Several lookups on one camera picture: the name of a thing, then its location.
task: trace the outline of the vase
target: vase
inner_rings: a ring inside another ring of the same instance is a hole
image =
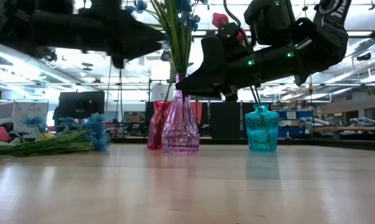
[[[149,138],[147,140],[147,148],[151,150],[162,149],[162,131],[168,117],[168,101],[154,102],[156,111],[150,120]]]
[[[268,111],[269,105],[254,105],[255,111],[245,115],[248,145],[252,152],[276,152],[279,114]]]
[[[184,77],[185,75],[176,74],[176,82]],[[180,90],[175,92],[165,122],[162,145],[162,150],[165,152],[198,152],[200,147],[200,135],[190,96],[183,95]]]

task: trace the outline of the red glass vase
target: red glass vase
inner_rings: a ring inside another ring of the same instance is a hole
[[[184,75],[176,74],[176,82]],[[162,150],[165,152],[198,152],[200,135],[194,118],[190,96],[183,96],[180,90],[170,107],[164,132],[162,133]]]
[[[154,102],[156,111],[151,117],[149,138],[147,140],[147,148],[151,150],[162,149],[162,131],[164,130],[164,124],[168,117],[168,101],[156,101]]]

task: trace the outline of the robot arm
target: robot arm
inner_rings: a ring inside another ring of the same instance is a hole
[[[176,84],[189,95],[238,99],[237,90],[295,75],[297,85],[310,74],[345,57],[348,33],[343,28],[351,0],[322,0],[312,22],[295,20],[290,0],[253,0],[244,18],[251,28],[249,47],[236,40],[239,27],[226,24],[202,39],[201,67]],[[270,47],[254,51],[256,43]]]
[[[0,0],[0,43],[47,60],[56,57],[48,47],[107,52],[118,68],[161,49],[165,35],[119,10],[119,0],[91,2],[73,14],[73,0]]]

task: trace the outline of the ceiling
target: ceiling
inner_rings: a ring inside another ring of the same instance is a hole
[[[294,14],[298,17],[313,18],[315,11],[311,0],[291,0]],[[77,1],[75,7],[83,5],[82,0]],[[251,1],[239,0],[228,1],[229,9],[240,20],[243,13]],[[214,12],[225,13],[222,0],[209,0],[210,7],[199,5],[196,14],[201,17],[199,30],[215,29],[211,24],[211,17]],[[132,1],[123,1],[123,4],[133,4]],[[308,6],[307,12],[302,12],[304,6]],[[369,10],[371,1],[354,0],[346,20],[347,30],[375,30],[375,8]],[[153,18],[143,12],[135,13],[133,16],[142,22],[155,23]],[[359,55],[371,52],[373,57],[367,62],[352,60]],[[97,91],[109,89],[109,99],[117,98],[115,85],[107,86],[110,83],[119,83],[119,69],[111,66],[110,57],[103,52],[88,52],[82,54],[74,49],[56,49],[58,61],[47,64],[43,61],[30,58],[24,54],[0,45],[0,90],[16,91],[19,95],[36,99],[57,99],[61,91]],[[123,90],[131,94],[130,99],[148,100],[148,82],[152,80],[163,80],[169,78],[169,64],[159,60],[162,51],[154,52],[142,58],[135,59],[126,64],[126,68],[121,71]],[[189,73],[196,70],[202,63],[203,54],[201,51],[200,39],[196,38],[192,45],[190,61],[194,63],[189,68]],[[375,39],[350,39],[346,58],[338,65],[330,69],[312,75],[313,83],[327,83],[328,86],[315,85],[315,94],[319,100],[328,100],[330,95],[341,96],[356,88],[360,88],[360,83],[374,83],[375,78],[368,79],[370,74],[375,75]],[[100,80],[103,84],[97,86],[93,81]],[[31,83],[31,85],[11,85],[6,83]],[[51,83],[64,83],[64,85],[51,85]],[[84,83],[81,86],[67,85],[67,83]],[[343,88],[343,86],[333,86],[333,83],[357,84],[357,87]],[[275,80],[268,86],[259,89],[260,94],[265,99],[270,100],[296,100],[305,99],[308,96],[307,85],[297,87],[294,85],[293,77]],[[249,89],[239,92],[240,100],[253,100]]]

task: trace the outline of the teal glass vase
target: teal glass vase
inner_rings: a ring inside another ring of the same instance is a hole
[[[249,150],[252,152],[276,152],[279,132],[279,114],[268,111],[269,105],[258,103],[255,111],[245,115]]]

